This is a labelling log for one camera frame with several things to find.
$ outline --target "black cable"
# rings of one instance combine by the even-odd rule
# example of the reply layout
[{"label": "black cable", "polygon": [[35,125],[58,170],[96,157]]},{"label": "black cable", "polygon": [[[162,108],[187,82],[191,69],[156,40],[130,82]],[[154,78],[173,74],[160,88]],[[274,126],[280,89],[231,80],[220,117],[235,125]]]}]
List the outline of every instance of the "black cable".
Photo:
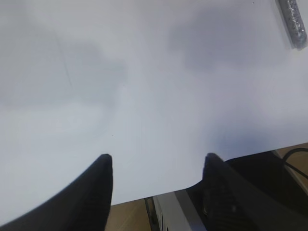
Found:
[{"label": "black cable", "polygon": [[[298,152],[306,152],[306,153],[308,153],[308,148],[294,148],[294,149],[288,151],[286,153],[286,155],[282,158],[282,173],[281,173],[282,187],[285,185],[284,184],[284,173],[285,173],[284,166],[288,166],[289,168],[293,169],[295,172],[297,172],[298,174],[300,174],[304,178],[308,179],[308,176],[305,173],[303,173],[302,171],[300,171],[298,168],[294,167],[293,165],[287,163],[287,160],[289,159],[289,157],[292,156],[294,153],[298,153]],[[288,190],[286,188],[284,189],[284,192],[285,192],[286,197],[288,198],[289,202],[291,204],[293,204],[293,206],[295,206],[295,203],[294,203],[294,201],[292,202],[291,197],[289,195],[289,192],[288,192]]]},{"label": "black cable", "polygon": [[295,172],[297,172],[298,174],[302,175],[303,177],[305,177],[306,179],[308,179],[308,176],[303,173],[301,170],[299,170],[298,168],[294,167],[293,165],[289,164],[289,163],[285,163],[286,166],[288,166],[289,168],[293,169]]},{"label": "black cable", "polygon": [[289,168],[293,169],[298,174],[300,174],[303,177],[305,177],[306,179],[308,179],[308,175],[306,175],[305,173],[303,173],[301,170],[299,170],[298,168],[294,167],[293,165],[287,163],[287,160],[289,159],[289,157],[292,156],[294,153],[298,153],[298,152],[306,152],[306,153],[308,153],[308,148],[294,148],[294,149],[288,151],[287,154],[282,158],[282,171],[284,170],[284,166],[286,165]]}]

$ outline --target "metal object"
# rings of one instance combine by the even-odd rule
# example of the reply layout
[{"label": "metal object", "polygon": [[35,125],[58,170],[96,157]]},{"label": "metal object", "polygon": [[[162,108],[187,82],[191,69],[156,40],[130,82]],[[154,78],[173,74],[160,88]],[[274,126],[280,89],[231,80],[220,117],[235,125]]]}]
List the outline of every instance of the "metal object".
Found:
[{"label": "metal object", "polygon": [[186,190],[153,197],[160,231],[206,231]]},{"label": "metal object", "polygon": [[296,0],[278,0],[290,39],[295,48],[307,46],[307,33]]}]

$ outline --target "white surface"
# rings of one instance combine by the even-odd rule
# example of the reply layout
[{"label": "white surface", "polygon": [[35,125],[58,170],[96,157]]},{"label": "white surface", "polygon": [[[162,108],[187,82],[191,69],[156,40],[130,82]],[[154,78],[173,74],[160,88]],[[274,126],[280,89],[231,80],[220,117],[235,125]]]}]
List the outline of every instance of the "white surface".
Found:
[{"label": "white surface", "polygon": [[103,153],[118,204],[308,140],[308,49],[274,0],[0,0],[0,38],[0,224]]}]

